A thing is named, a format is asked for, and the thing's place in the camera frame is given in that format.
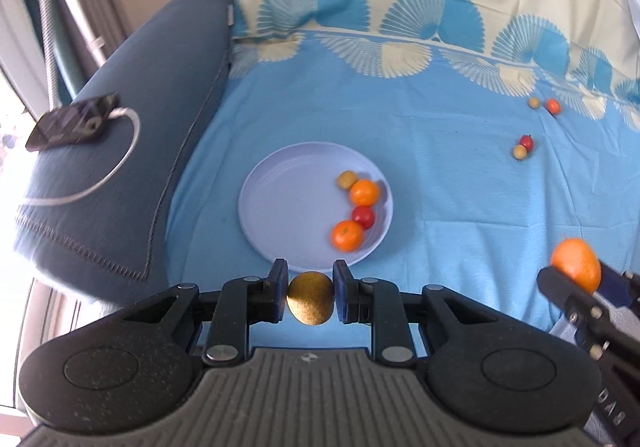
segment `smartphone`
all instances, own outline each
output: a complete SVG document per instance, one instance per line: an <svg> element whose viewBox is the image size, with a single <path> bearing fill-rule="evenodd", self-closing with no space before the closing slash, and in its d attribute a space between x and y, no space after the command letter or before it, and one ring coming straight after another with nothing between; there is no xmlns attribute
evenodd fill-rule
<svg viewBox="0 0 640 447"><path fill-rule="evenodd" d="M93 140L105 131L109 114L117 106L117 95L109 94L47 112L36 123L24 147L27 151L43 151Z"/></svg>

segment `stitching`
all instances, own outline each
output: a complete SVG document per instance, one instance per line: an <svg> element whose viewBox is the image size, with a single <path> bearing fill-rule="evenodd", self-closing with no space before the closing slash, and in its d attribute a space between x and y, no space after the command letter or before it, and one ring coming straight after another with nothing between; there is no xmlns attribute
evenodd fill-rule
<svg viewBox="0 0 640 447"><path fill-rule="evenodd" d="M81 244L79 241L76 241L72 237L65 236L64 234L60 234L58 231L56 231L53 227L50 227L49 225L45 225L44 223L37 223L35 220L33 220L32 218L28 217L25 214L20 214L15 217L16 224L20 227L27 228L33 233L49 238L54 243L61 245L67 250L77 253L78 255L80 255L84 259L87 259L92 263L97 263L102 268L106 268L107 270L113 273L122 275L124 277L128 277L135 281L146 281L150 271L151 259L153 257L153 244L154 244L154 237L156 234L156 227L158 226L158 219L160 217L160 207L162 205L162 202L166 198L167 193L169 192L169 186L172 182L172 179L174 178L175 170L177 169L177 166L178 166L178 160L180 160L180 157L182 156L182 152L184 151L184 148L187 144L187 141L189 140L189 137L193 133L193 128L198 123L198 120L200 120L200 116L202 115L204 108L207 106L207 103L209 103L211 96L213 94L213 91L216 88L216 84L218 82L218 79L220 78L220 74L222 73L225 65L228 64L228 56L229 56L229 51L226 50L226 52L222 56L222 59L220 60L220 66L218 68L218 72L216 73L216 76L213 79L211 87L209 88L209 92L207 93L207 96L205 97L205 100L202 103L202 106L197 112L195 118L193 119L193 122L191 122L191 125L189 126L189 129L187 131L187 134L184 137L184 140L182 141L180 148L178 148L178 153L175 156L171 169L169 170L169 175L167 177L166 182L164 183L164 188L160 193L160 198L158 200L158 204L156 205L154 218L151 223L151 230L149 232L149 238L147 242L146 262L145 262L145 268L143 271L132 270L131 268L123 267L122 265L119 265L114 261L110 261L105 257L101 256L99 253L95 252L95 250L92 250L89 247Z"/></svg>
<svg viewBox="0 0 640 447"><path fill-rule="evenodd" d="M73 238L65 236L64 234L60 234L58 231L48 225L45 225L44 223L37 223L24 214L18 215L15 218L15 221L20 227L25 227L33 233L48 237L54 243L65 247L65 249L67 250L71 250L72 252L77 253L88 261L98 263L101 267L106 268L109 271L123 275L125 277L130 277L132 279L139 279L140 277L142 277L142 272L131 270L130 268L118 265L113 261L109 261L108 259L102 257L99 253L93 251L85 245L80 244Z"/></svg>

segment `purple plate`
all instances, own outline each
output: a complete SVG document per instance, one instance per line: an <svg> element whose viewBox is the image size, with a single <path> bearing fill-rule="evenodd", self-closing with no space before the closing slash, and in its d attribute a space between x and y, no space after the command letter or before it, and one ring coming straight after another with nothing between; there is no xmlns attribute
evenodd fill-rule
<svg viewBox="0 0 640 447"><path fill-rule="evenodd" d="M337 223L351 219L349 193L335 183L348 169L377 182L380 200L362 246L344 253L334 249L330 235ZM364 259L385 237L393 212L391 189L380 169L331 142L303 142L270 154L246 177L238 200L240 226L252 246L269 261L283 257L296 272L331 273L336 259L348 265Z"/></svg>

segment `plate rim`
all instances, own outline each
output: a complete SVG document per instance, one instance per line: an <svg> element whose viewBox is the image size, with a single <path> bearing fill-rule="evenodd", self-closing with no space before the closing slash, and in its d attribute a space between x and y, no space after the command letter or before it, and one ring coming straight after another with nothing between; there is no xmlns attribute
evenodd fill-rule
<svg viewBox="0 0 640 447"><path fill-rule="evenodd" d="M369 254L371 254L374 250L376 250L378 248L380 243L382 243L382 240L385 239L386 233L388 232L389 227L391 226L391 221L392 221L393 215L394 215L394 198L393 198L393 195L391 193L391 186L389 185L389 182L386 180L385 174L380 170L380 167L378 167L369 157L367 157L366 155L362 154L360 151L357 151L357 150L354 150L353 148L350 148L349 146L344 146L343 144L338 144L336 142L324 142L324 141L320 141L320 140L309 140L309 141L306 141L306 142L297 142L296 144L289 144L288 146L284 146L283 148L279 148L278 150L273 151L273 153L270 153L267 156L265 156L263 159L261 159L260 162L258 162L252 168L252 170L249 172L249 174L247 174L247 176L244 179L244 182L242 182L242 187L240 188L240 194L238 195L238 219L240 220L240 228L242 230L242 234L244 234L245 239L249 242L249 244L252 247L254 247L254 250L256 252L258 252L261 255L261 257L263 257L267 261L271 261L271 262L276 260L275 257L273 259L271 259L264 252L263 249L261 249L260 247L258 247L255 244L255 242L249 236L249 233L246 230L246 225L244 223L244 218L242 217L242 211L240 210L242 197L244 195L244 191L245 191L246 184L247 184L248 180L251 178L252 174L254 174L255 170L258 169L258 167L261 166L261 164L263 162L266 162L268 159L271 158L271 156L273 156L273 155L275 155L277 153L280 153L281 151L285 151L285 150L288 150L290 148L296 148L296 147L300 147L300 146L308 146L310 144L320 144L322 146L333 146L335 148L341 148L343 150L349 151L350 153L355 153L355 154L360 155L362 158L364 158L364 160L366 160L366 162L369 162L373 167L375 167L378 170L378 172L380 173L380 176L382 178L382 182L385 185L386 194L387 194L386 204L388 204L388 213L389 213L388 222L386 222L386 224L384 225L384 227L382 229L382 233L380 234L378 239L375 240L375 242L372 244L372 246L369 247L369 250L366 253L364 253L364 255L362 257L359 257L358 259L354 259L354 260L351 260L351 261L347 261L347 266L351 267L351 265L355 265L356 263L362 261L367 256L369 256ZM305 270L303 268L300 268L298 265L289 264L289 260L286 257L284 258L284 260L287 261L287 265L289 266L289 270L291 270L293 272L308 271L308 270ZM331 273L332 268L324 268L324 269L319 269L319 270L315 270L315 271L318 271L318 272L326 274L326 273Z"/></svg>

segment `ribbed gray panel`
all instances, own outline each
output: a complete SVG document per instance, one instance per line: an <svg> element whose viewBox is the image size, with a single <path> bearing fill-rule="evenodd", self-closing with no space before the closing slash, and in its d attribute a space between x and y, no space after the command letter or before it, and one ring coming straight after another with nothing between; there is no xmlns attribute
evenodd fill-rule
<svg viewBox="0 0 640 447"><path fill-rule="evenodd" d="M157 423L110 437L39 427L46 447L588 447L580 430L537 438L482 432L449 417L414 374L366 350L259 348L242 366L210 369L189 400Z"/></svg>

